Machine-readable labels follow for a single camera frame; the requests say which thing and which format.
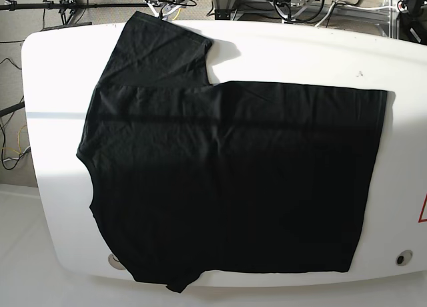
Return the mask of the right table grommet cap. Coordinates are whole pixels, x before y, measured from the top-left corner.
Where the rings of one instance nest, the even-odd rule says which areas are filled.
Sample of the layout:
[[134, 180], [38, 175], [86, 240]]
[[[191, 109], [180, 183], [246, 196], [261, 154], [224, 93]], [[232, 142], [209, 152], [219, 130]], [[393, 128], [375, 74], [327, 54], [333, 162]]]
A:
[[396, 257], [396, 265], [405, 266], [411, 261], [412, 257], [413, 257], [413, 251], [404, 250]]

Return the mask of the aluminium frame base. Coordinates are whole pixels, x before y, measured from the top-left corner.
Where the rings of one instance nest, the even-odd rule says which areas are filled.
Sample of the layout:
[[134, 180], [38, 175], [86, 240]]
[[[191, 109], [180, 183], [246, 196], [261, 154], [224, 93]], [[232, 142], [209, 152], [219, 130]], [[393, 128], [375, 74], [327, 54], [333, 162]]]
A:
[[244, 15], [263, 21], [338, 27], [355, 22], [373, 25], [380, 35], [400, 36], [400, 0], [211, 0], [208, 17], [238, 20]]

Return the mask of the table grommet cap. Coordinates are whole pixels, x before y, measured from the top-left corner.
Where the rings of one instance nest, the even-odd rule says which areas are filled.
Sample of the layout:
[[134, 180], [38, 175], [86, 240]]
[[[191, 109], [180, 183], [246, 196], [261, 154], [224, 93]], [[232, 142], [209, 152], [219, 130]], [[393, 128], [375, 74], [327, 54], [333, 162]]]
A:
[[396, 257], [396, 265], [405, 266], [411, 261], [412, 257], [413, 257], [413, 251], [404, 250]]
[[114, 254], [108, 255], [108, 262], [111, 267], [116, 270], [126, 270], [126, 267], [118, 260], [118, 258]]

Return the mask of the black tripod stand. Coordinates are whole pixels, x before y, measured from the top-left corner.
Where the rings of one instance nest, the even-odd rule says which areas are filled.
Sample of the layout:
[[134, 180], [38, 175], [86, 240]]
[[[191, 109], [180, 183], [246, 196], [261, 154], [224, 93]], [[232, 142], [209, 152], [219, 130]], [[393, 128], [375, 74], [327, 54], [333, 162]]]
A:
[[42, 0], [39, 3], [19, 3], [16, 0], [4, 0], [1, 11], [42, 10], [42, 30], [47, 31], [46, 12], [56, 10], [59, 14], [60, 27], [69, 27], [81, 21], [90, 8], [89, 0]]

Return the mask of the left table grommet cap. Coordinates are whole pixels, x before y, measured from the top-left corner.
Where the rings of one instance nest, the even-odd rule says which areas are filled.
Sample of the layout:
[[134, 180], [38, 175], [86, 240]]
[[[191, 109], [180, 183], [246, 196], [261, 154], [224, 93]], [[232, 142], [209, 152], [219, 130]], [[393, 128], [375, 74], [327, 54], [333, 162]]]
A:
[[111, 267], [116, 270], [126, 270], [126, 267], [118, 260], [118, 258], [114, 254], [108, 255], [108, 262]]

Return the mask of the red triangle warning sticker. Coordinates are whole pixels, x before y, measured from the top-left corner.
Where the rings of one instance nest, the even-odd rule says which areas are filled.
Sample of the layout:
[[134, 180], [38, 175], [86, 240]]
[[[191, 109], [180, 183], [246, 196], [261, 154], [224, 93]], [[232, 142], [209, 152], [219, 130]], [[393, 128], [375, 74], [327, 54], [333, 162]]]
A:
[[422, 209], [420, 211], [420, 216], [418, 218], [418, 223], [427, 222], [427, 217], [426, 217], [426, 202], [427, 202], [427, 196], [424, 199], [424, 203], [423, 203]]

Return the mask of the black T-shirt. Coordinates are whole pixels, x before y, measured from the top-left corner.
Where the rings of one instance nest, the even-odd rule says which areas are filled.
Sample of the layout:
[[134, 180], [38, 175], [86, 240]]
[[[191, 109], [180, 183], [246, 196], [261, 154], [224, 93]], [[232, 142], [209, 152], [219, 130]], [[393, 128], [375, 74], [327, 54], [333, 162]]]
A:
[[173, 292], [211, 270], [349, 271], [387, 92], [213, 85], [212, 44], [145, 13], [126, 22], [77, 149], [105, 243]]

